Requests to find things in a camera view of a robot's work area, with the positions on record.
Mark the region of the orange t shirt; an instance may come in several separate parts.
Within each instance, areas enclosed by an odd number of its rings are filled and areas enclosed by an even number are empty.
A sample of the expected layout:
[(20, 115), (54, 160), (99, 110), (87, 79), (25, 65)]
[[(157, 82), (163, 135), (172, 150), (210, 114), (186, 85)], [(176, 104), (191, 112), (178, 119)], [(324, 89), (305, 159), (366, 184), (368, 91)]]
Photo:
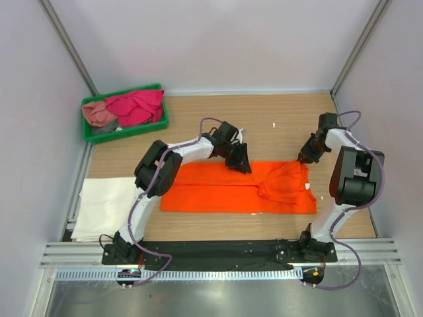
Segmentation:
[(222, 162), (192, 162), (178, 171), (160, 209), (179, 213), (317, 212), (309, 188), (309, 169), (300, 162), (252, 162), (252, 172), (242, 174)]

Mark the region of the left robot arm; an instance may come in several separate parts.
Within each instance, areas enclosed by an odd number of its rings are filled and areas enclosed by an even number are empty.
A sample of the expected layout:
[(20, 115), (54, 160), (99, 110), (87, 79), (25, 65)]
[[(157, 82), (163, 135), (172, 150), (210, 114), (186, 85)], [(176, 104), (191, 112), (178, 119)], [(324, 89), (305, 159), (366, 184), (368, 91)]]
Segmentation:
[(245, 131), (227, 121), (209, 132), (181, 143), (155, 141), (135, 168), (135, 196), (124, 224), (113, 236), (112, 243), (104, 247), (102, 262), (133, 264), (143, 248), (141, 241), (154, 206), (174, 184), (179, 169), (188, 163), (213, 157), (225, 159), (228, 169), (250, 174), (251, 167)]

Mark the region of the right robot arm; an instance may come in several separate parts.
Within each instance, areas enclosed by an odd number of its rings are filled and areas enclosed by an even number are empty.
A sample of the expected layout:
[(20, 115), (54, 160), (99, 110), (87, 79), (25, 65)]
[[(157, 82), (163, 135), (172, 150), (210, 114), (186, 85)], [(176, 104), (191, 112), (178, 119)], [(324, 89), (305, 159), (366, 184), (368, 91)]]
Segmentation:
[(318, 163), (324, 153), (337, 155), (330, 178), (327, 209), (301, 233), (298, 254), (306, 262), (335, 260), (335, 236), (348, 218), (375, 203), (385, 185), (385, 154), (360, 143), (338, 115), (319, 116), (318, 128), (301, 148), (300, 163)]

